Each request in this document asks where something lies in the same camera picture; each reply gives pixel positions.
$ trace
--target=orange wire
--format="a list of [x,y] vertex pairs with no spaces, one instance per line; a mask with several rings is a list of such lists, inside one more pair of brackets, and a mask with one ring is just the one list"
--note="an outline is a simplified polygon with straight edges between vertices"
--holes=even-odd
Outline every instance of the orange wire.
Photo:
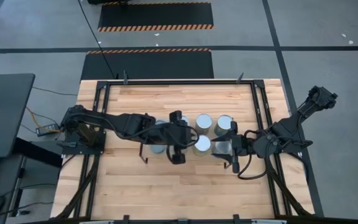
[[39,125],[38,122],[35,120],[34,113],[28,107],[25,107],[25,108],[30,112],[32,121],[35,123],[35,125],[38,126],[38,128],[46,130],[46,131],[49,131],[49,132],[53,132],[53,133],[59,133],[60,132],[59,130],[51,130],[51,129],[47,129],[47,128],[44,128],[41,125]]

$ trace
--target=black clip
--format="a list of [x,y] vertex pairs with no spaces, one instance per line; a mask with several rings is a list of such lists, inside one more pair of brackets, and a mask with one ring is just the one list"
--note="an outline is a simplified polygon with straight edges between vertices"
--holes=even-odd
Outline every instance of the black clip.
[[129,224],[129,215],[124,215],[124,218],[122,218],[122,224]]
[[128,85],[128,74],[125,70],[124,70],[124,85]]
[[241,80],[242,80],[242,77],[244,76],[244,72],[241,73],[240,77],[237,79],[236,81],[236,84],[240,84],[241,83]]
[[238,214],[233,215],[234,224],[240,224],[240,216]]

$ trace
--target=can lid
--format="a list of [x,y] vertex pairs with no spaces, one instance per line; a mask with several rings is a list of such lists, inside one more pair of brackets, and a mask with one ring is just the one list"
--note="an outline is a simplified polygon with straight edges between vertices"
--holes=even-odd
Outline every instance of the can lid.
[[200,152],[208,151],[208,149],[210,149],[210,147],[211,147],[211,141],[209,140],[209,138],[207,136],[200,135],[200,139],[195,144],[195,147]]
[[189,119],[186,116],[181,116],[181,119],[186,121],[187,125],[189,125]]
[[196,122],[200,128],[209,128],[212,125],[212,118],[208,114],[200,114]]
[[231,151],[231,143],[229,141],[216,142],[215,148],[221,153],[229,153]]
[[218,118],[218,125],[223,130],[230,129],[230,122],[233,120],[229,115],[222,115]]
[[164,124],[164,123],[167,123],[167,121],[164,121],[164,120],[156,120],[155,121],[155,124]]

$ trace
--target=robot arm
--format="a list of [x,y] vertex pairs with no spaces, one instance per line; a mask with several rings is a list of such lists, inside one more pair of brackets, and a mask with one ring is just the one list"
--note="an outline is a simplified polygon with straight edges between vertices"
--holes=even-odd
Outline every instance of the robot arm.
[[[66,133],[66,142],[61,146],[98,149],[95,150],[96,152],[103,150],[105,134],[89,128],[88,125],[91,125],[110,129],[121,139],[142,144],[173,146],[174,155],[170,160],[174,164],[182,164],[186,160],[181,150],[195,144],[198,140],[198,133],[188,126],[186,121],[181,120],[181,111],[174,111],[169,117],[169,123],[155,124],[155,118],[147,114],[124,113],[116,116],[90,111],[81,105],[76,105],[67,110],[62,120],[61,127]],[[192,140],[191,130],[195,132],[197,137],[195,140]]]
[[[256,154],[259,158],[266,158],[273,153],[300,152],[310,146],[312,141],[300,139],[298,130],[300,124],[309,118],[314,112],[330,109],[335,106],[337,94],[330,93],[324,87],[314,86],[305,102],[298,108],[298,111],[289,118],[283,118],[274,122],[263,131],[248,130],[244,135],[237,134],[237,123],[232,121],[231,129],[225,135],[212,141],[231,141],[232,155],[213,154],[223,158],[232,164],[233,173],[239,173],[238,156]],[[257,134],[256,139],[247,138],[247,133]]]

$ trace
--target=table leg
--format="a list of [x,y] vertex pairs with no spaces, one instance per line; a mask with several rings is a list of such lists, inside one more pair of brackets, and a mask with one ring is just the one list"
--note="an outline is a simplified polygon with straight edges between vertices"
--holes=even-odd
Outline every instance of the table leg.
[[62,166],[62,157],[54,152],[38,147],[21,138],[16,138],[13,153],[22,154],[31,159],[44,162],[54,167]]

